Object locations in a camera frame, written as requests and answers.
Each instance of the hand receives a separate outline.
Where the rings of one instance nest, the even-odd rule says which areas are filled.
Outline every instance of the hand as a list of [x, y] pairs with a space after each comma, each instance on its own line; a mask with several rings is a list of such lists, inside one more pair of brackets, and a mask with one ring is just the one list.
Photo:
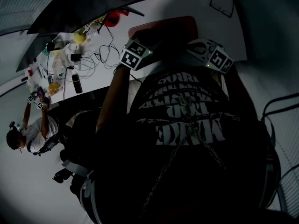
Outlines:
[[49, 106], [45, 103], [43, 103], [42, 111], [47, 112], [49, 109]]

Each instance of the computer monitor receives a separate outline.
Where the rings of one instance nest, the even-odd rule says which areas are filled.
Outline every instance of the computer monitor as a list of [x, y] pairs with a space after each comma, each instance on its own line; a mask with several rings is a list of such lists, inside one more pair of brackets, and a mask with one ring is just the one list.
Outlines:
[[142, 0], [53, 0], [27, 34], [74, 32], [101, 15]]

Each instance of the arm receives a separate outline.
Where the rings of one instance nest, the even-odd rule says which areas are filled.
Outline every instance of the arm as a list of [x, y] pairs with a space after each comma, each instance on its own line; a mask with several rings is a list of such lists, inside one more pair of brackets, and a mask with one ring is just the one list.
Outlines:
[[122, 120], [127, 114], [130, 71], [128, 67], [119, 67], [115, 71], [97, 121], [96, 132], [107, 124]]
[[25, 112], [24, 112], [24, 118], [23, 118], [23, 124], [25, 125], [25, 127], [28, 125], [30, 111], [31, 111], [31, 104], [27, 103]]
[[49, 132], [49, 120], [48, 120], [48, 115], [47, 112], [42, 109], [42, 135], [44, 138], [47, 137]]
[[224, 76], [228, 89], [229, 101], [236, 114], [251, 120], [257, 120], [256, 110], [253, 102], [233, 66]]

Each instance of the strap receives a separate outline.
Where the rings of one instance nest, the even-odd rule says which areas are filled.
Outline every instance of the strap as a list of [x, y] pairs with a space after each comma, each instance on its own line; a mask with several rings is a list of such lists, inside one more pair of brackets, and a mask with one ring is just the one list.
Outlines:
[[32, 143], [32, 141], [30, 141], [30, 142], [27, 144], [27, 151], [30, 152], [30, 153], [32, 153], [32, 152], [31, 152], [31, 143]]
[[67, 170], [69, 170], [75, 174], [78, 174], [82, 177], [86, 177], [88, 175], [88, 173], [90, 172], [90, 170], [86, 169], [85, 167], [83, 167], [79, 164], [73, 163], [69, 160], [66, 160], [62, 164], [62, 166], [65, 167]]

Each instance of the red object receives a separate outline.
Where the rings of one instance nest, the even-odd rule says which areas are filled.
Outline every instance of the red object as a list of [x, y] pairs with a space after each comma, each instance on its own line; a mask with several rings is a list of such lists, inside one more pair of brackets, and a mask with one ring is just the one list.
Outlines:
[[135, 34], [135, 32], [144, 30], [144, 29], [152, 29], [152, 28], [157, 28], [160, 26], [165, 26], [169, 25], [172, 23], [176, 22], [183, 22], [185, 24], [185, 28], [187, 31], [187, 40], [188, 42], [193, 41], [198, 38], [198, 32], [197, 32], [197, 26], [196, 26], [196, 21], [193, 17], [191, 16], [186, 16], [186, 17], [176, 17], [176, 18], [170, 18], [166, 20], [161, 20], [161, 21], [154, 21], [150, 22], [147, 24], [140, 25], [138, 27], [130, 28], [128, 31], [129, 38], [132, 38], [132, 36]]
[[32, 76], [33, 75], [32, 70], [28, 70], [28, 74], [29, 74], [29, 76]]
[[110, 27], [110, 28], [115, 27], [118, 24], [118, 22], [120, 21], [120, 14], [128, 16], [129, 12], [126, 12], [126, 11], [113, 11], [113, 12], [108, 14], [107, 18], [105, 19], [104, 24], [107, 27]]

